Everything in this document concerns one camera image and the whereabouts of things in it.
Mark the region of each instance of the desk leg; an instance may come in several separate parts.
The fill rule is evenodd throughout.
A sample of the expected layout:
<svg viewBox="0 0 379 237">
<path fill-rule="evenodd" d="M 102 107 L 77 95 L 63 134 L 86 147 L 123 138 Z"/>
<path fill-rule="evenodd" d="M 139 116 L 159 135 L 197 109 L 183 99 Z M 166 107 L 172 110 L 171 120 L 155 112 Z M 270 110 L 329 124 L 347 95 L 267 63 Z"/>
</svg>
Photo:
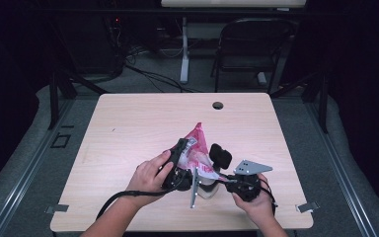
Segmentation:
<svg viewBox="0 0 379 237">
<path fill-rule="evenodd" d="M 75 99 L 78 93 L 72 85 L 70 79 L 74 79 L 76 82 L 84 85 L 88 89 L 103 95 L 108 91 L 96 86 L 92 82 L 87 81 L 85 78 L 70 72 L 66 69 L 59 68 L 57 72 L 54 72 L 50 77 L 49 89 L 50 89 L 50 108 L 51 108 L 51 122 L 48 127 L 49 130 L 52 130 L 56 125 L 59 119 L 59 107 L 58 107 L 58 90 L 63 94 L 63 97 L 66 99 Z"/>
<path fill-rule="evenodd" d="M 187 84 L 189 81 L 189 40 L 187 35 L 187 18 L 183 17 L 183 64 L 181 66 L 181 83 Z"/>
</svg>

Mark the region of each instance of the black device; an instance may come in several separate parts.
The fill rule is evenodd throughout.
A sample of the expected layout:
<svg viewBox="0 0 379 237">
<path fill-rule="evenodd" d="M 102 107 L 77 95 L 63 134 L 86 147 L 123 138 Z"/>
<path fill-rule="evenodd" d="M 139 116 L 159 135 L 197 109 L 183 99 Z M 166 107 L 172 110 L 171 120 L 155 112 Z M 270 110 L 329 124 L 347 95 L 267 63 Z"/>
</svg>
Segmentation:
<svg viewBox="0 0 379 237">
<path fill-rule="evenodd" d="M 192 174 L 190 170 L 183 170 L 178 167 L 178 162 L 180 161 L 181 154 L 187 147 L 187 143 L 189 141 L 185 138 L 180 138 L 178 143 L 172 148 L 171 156 L 168 161 L 162 166 L 164 167 L 166 164 L 172 161 L 174 163 L 174 167 L 171 172 L 166 177 L 162 188 L 164 190 L 170 190 L 176 188 L 178 191 L 187 191 L 191 187 Z"/>
<path fill-rule="evenodd" d="M 178 143 L 171 148 L 171 156 L 168 159 L 167 162 L 163 164 L 159 172 L 163 169 L 163 167 L 168 164 L 169 162 L 174 163 L 174 167 L 171 170 L 171 172 L 166 177 L 162 188 L 162 192 L 158 193 L 152 193 L 152 192 L 141 192 L 141 191 L 123 191 L 119 192 L 107 200 L 107 202 L 104 204 L 104 206 L 101 208 L 100 212 L 97 215 L 97 219 L 104 214 L 106 209 L 115 201 L 117 198 L 122 196 L 163 196 L 167 193 L 170 193 L 172 191 L 178 190 L 178 191 L 187 191 L 191 187 L 192 190 L 192 199 L 191 199 L 191 207 L 193 207 L 194 199 L 196 196 L 196 190 L 199 187 L 198 178 L 197 178 L 197 170 L 195 169 L 195 173 L 192 174 L 191 170 L 184 170 L 178 167 L 178 162 L 180 161 L 182 153 L 187 149 L 187 144 L 189 140 L 185 138 L 180 138 L 178 140 Z M 213 164 L 213 167 L 223 169 L 227 169 L 229 167 L 229 164 L 232 160 L 232 155 L 221 148 L 221 146 L 217 144 L 213 144 L 211 147 L 212 152 L 210 151 L 210 155 L 212 154 L 214 160 L 213 162 L 216 163 Z M 241 166 L 248 166 L 249 164 L 255 164 L 253 162 L 249 161 L 243 161 L 238 167 L 240 170 L 243 170 L 243 168 L 240 168 Z M 277 207 L 275 203 L 275 199 L 272 195 L 272 192 L 270 190 L 270 187 L 268 184 L 268 189 L 264 189 L 261 186 L 261 182 L 264 182 L 264 180 L 261 180 L 257 174 L 252 175 L 243 175 L 243 174 L 235 174 L 233 175 L 224 175 L 219 173 L 216 170 L 216 173 L 220 175 L 221 179 L 217 180 L 215 182 L 215 185 L 218 183 L 223 184 L 226 187 L 226 190 L 229 193 L 235 193 L 237 194 L 243 201 L 252 201 L 255 199 L 261 191 L 267 193 L 269 197 L 272 199 L 272 212 L 275 213 L 275 208 Z"/>
</svg>

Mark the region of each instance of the chair leg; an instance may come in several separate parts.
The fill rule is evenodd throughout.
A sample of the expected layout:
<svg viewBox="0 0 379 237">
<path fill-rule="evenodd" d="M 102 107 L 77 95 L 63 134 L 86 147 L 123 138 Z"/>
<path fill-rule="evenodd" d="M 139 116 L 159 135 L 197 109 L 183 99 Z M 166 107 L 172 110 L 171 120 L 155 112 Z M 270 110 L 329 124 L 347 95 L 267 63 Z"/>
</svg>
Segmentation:
<svg viewBox="0 0 379 237">
<path fill-rule="evenodd" d="M 273 86 L 273 78 L 275 77 L 275 71 L 276 71 L 276 66 L 273 68 L 272 73 L 270 74 L 270 78 L 269 78 L 268 86 L 267 86 L 267 89 L 266 89 L 266 92 L 267 92 L 269 95 L 270 95 L 270 91 L 272 90 L 272 86 Z"/>
<path fill-rule="evenodd" d="M 276 92 L 272 92 L 272 94 L 270 94 L 270 97 L 271 98 L 278 98 L 278 97 L 284 95 L 285 93 L 293 90 L 294 88 L 300 86 L 301 84 L 308 82 L 310 80 L 313 80 L 317 75 L 318 75 L 317 72 L 309 74 L 309 75 L 301 78 L 300 80 L 297 80 L 297 81 L 285 86 L 284 88 L 277 90 Z"/>
<path fill-rule="evenodd" d="M 217 58 L 214 58 L 213 68 L 211 68 L 210 77 L 214 76 L 214 69 L 216 67 L 216 64 L 217 64 Z"/>
<path fill-rule="evenodd" d="M 219 71 L 220 71 L 220 69 L 219 69 L 219 66 L 218 65 L 216 65 L 215 66 L 215 69 L 216 69 L 216 76 L 215 76 L 215 85 L 214 85 L 214 92 L 217 92 L 218 91 L 218 76 L 219 76 Z"/>
<path fill-rule="evenodd" d="M 322 88 L 320 92 L 319 100 L 319 125 L 324 133 L 328 133 L 328 128 L 326 127 L 326 117 L 328 110 L 328 84 L 329 75 L 324 75 L 322 79 Z"/>
</svg>

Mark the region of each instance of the metal bracket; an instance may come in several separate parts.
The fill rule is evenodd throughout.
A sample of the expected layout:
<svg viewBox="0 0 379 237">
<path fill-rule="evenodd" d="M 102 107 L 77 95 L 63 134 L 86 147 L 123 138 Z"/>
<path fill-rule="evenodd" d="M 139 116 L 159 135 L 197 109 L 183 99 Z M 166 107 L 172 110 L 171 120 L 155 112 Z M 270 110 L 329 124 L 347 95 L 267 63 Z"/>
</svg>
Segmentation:
<svg viewBox="0 0 379 237">
<path fill-rule="evenodd" d="M 45 213 L 47 214 L 54 214 L 56 211 L 66 212 L 67 208 L 69 208 L 69 205 L 63 205 L 63 204 L 57 204 L 55 206 L 48 206 L 45 209 Z"/>
<path fill-rule="evenodd" d="M 305 203 L 302 205 L 295 205 L 295 208 L 297 211 L 300 211 L 301 213 L 303 212 L 313 212 L 315 209 L 318 209 L 320 206 L 315 202 L 310 202 L 310 203 Z"/>
<path fill-rule="evenodd" d="M 192 174 L 192 194 L 190 197 L 190 208 L 195 207 L 195 198 L 198 195 L 198 187 L 199 187 L 199 177 L 198 177 L 198 168 L 195 167 L 193 169 L 193 174 Z"/>
<path fill-rule="evenodd" d="M 233 171 L 236 175 L 255 175 L 271 171 L 272 167 L 258 164 L 249 160 L 243 160 Z"/>
</svg>

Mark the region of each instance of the gray carpet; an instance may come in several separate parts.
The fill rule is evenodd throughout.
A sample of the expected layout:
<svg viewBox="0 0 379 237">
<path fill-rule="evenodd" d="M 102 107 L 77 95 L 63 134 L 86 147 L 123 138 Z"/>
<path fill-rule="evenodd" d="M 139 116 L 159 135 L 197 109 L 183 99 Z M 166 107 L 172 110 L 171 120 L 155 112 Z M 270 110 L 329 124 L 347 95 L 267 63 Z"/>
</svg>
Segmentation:
<svg viewBox="0 0 379 237">
<path fill-rule="evenodd" d="M 197 52 L 192 54 L 192 58 L 195 60 L 190 62 L 189 83 L 186 87 L 200 92 L 212 92 L 213 80 L 209 77 L 212 58 L 204 56 L 202 53 L 197 54 Z M 179 57 L 143 53 L 134 59 L 136 68 L 157 72 L 178 81 L 181 69 Z M 118 78 L 98 83 L 98 85 L 115 93 L 157 93 L 160 90 L 173 93 L 180 92 L 180 90 L 163 83 L 156 81 L 153 83 L 160 89 L 157 89 L 152 82 L 138 73 L 124 69 Z M 238 82 L 237 85 L 230 78 L 227 83 L 225 79 L 222 92 L 233 92 L 235 86 L 240 87 L 237 91 L 262 90 L 256 85 L 255 78 L 252 75 L 247 75 L 246 80 Z M 3 236 L 52 236 L 49 229 L 52 215 L 44 213 L 44 211 L 48 206 L 58 203 L 76 152 L 98 100 L 97 95 L 87 88 L 76 85 L 76 89 L 79 92 L 76 100 L 64 101 L 61 99 L 64 102 L 63 108 L 65 108 L 66 116 L 62 117 L 61 122 L 54 129 L 54 133 L 46 130 L 49 125 L 48 88 L 38 92 L 40 109 L 34 124 L 0 175 L 0 211 L 8 194 L 17 185 L 24 171 L 29 167 L 30 161 L 37 155 L 38 147 L 42 141 L 48 139 L 49 142 L 44 144 L 45 149 L 41 152 L 43 160 L 38 163 L 38 171 L 34 173 L 33 180 L 27 184 L 27 191 L 20 198 L 17 208 L 7 218 L 8 222 L 4 223 L 1 228 L 0 233 Z M 284 98 L 273 100 L 273 104 L 306 199 L 316 201 L 321 206 L 313 213 L 314 226 L 307 230 L 298 230 L 297 235 L 362 236 L 339 181 L 334 175 L 334 169 L 330 162 L 331 155 L 322 139 L 319 128 L 314 123 L 315 118 L 310 115 L 310 110 L 308 110 L 310 105 L 304 105 L 301 102 L 297 91 Z M 363 208 L 369 214 L 369 219 L 379 236 L 379 199 L 374 195 L 365 177 L 350 156 L 347 140 L 338 116 L 338 108 L 333 100 L 329 102 L 328 111 L 328 129 L 330 132 L 328 137 L 333 142 L 356 193 L 362 201 Z M 52 144 L 57 134 L 69 136 L 66 147 L 51 148 L 51 145 L 54 147 L 64 144 L 62 138 L 57 139 Z M 294 236 L 292 230 L 287 230 L 287 233 Z M 247 233 L 232 233 L 233 236 L 245 234 Z M 77 233 L 63 233 L 58 236 L 77 235 Z M 170 235 L 184 236 L 178 233 Z M 206 234 L 192 233 L 192 236 L 206 236 Z"/>
</svg>

